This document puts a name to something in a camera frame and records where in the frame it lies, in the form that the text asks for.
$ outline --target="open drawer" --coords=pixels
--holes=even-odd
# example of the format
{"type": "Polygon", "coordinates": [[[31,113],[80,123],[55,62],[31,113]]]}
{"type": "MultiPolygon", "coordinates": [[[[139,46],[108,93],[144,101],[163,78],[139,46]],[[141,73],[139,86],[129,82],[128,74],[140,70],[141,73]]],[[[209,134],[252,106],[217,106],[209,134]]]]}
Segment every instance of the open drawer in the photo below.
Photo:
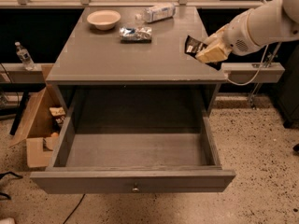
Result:
{"type": "Polygon", "coordinates": [[[50,165],[47,193],[214,192],[222,170],[201,92],[190,87],[78,87],[50,165]]]}

